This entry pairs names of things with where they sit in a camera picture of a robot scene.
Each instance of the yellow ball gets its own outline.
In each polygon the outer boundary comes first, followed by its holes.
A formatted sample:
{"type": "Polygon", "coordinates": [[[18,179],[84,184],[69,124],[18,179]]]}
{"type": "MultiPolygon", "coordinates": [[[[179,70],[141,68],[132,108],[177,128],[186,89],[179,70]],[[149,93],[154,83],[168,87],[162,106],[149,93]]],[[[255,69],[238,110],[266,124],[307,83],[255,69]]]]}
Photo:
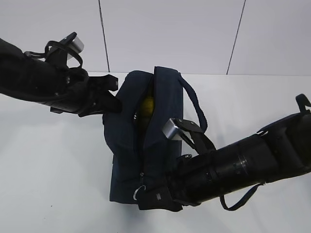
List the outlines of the yellow ball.
{"type": "Polygon", "coordinates": [[[142,117],[151,117],[154,112],[155,101],[153,97],[146,97],[140,106],[140,114],[142,117]]]}

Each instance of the bag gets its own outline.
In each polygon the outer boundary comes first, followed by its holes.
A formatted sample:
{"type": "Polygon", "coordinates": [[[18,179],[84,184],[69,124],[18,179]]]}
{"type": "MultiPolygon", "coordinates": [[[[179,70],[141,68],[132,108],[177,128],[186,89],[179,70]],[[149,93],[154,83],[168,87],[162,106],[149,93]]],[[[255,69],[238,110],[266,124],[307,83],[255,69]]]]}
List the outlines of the bag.
{"type": "Polygon", "coordinates": [[[155,67],[154,74],[133,71],[125,78],[116,95],[122,102],[122,112],[103,115],[104,137],[114,154],[110,201],[138,204],[135,195],[139,188],[154,185],[165,172],[174,169],[181,156],[181,141],[166,139],[162,128],[169,118],[183,118],[183,88],[205,132],[207,120],[197,96],[177,70],[155,67]],[[142,137],[138,135],[136,117],[150,89],[155,107],[142,137]]]}

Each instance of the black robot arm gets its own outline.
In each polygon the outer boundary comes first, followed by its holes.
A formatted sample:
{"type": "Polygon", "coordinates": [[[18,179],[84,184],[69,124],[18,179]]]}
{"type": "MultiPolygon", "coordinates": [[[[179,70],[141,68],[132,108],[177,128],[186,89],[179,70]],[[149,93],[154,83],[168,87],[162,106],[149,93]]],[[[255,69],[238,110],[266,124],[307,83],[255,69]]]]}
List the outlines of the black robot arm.
{"type": "Polygon", "coordinates": [[[23,53],[0,39],[0,93],[47,105],[54,113],[84,117],[120,112],[121,102],[109,92],[118,89],[118,79],[112,75],[89,77],[78,54],[83,47],[77,33],[59,42],[49,41],[44,53],[23,53]],[[68,68],[71,57],[80,63],[78,67],[68,68]]]}
{"type": "Polygon", "coordinates": [[[198,153],[178,158],[177,168],[154,187],[140,193],[140,209],[179,211],[220,197],[226,210],[242,207],[258,186],[311,172],[311,107],[303,94],[296,97],[300,113],[276,121],[256,134],[216,150],[194,122],[170,119],[163,128],[170,140],[184,140],[198,153]],[[224,195],[255,185],[234,206],[224,195]]]}

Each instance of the bag strap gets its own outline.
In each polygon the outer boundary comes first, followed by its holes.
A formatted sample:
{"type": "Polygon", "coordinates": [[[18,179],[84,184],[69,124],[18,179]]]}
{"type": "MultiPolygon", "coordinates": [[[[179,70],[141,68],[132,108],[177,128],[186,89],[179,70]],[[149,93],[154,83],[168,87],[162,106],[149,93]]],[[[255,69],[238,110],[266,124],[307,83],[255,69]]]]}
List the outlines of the bag strap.
{"type": "Polygon", "coordinates": [[[189,83],[186,82],[186,80],[183,79],[183,77],[181,77],[181,75],[179,75],[179,82],[180,84],[183,86],[183,88],[186,90],[194,108],[195,111],[198,115],[199,118],[199,123],[200,123],[200,127],[203,130],[203,132],[205,133],[206,129],[207,129],[207,120],[206,117],[202,111],[202,109],[200,108],[199,105],[199,100],[198,97],[194,91],[194,89],[189,85],[189,83]]]}
{"type": "Polygon", "coordinates": [[[253,194],[257,191],[259,186],[264,185],[264,183],[259,183],[255,186],[253,186],[250,190],[247,191],[247,193],[245,193],[245,195],[233,206],[228,207],[227,204],[225,203],[225,197],[224,195],[220,196],[220,203],[222,204],[223,208],[225,210],[228,211],[235,211],[239,208],[241,208],[242,206],[244,206],[248,200],[253,196],[253,194]]]}

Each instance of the zipper pull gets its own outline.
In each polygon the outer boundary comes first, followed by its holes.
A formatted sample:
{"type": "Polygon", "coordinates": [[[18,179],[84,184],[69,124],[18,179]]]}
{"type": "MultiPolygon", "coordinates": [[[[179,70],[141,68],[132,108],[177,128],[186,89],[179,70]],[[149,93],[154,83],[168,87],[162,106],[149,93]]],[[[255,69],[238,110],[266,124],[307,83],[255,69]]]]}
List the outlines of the zipper pull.
{"type": "Polygon", "coordinates": [[[140,175],[140,183],[144,184],[144,173],[141,172],[139,175],[140,175]]]}
{"type": "Polygon", "coordinates": [[[135,113],[135,114],[134,114],[134,117],[133,117],[134,123],[136,122],[136,119],[137,119],[137,113],[135,113]]]}

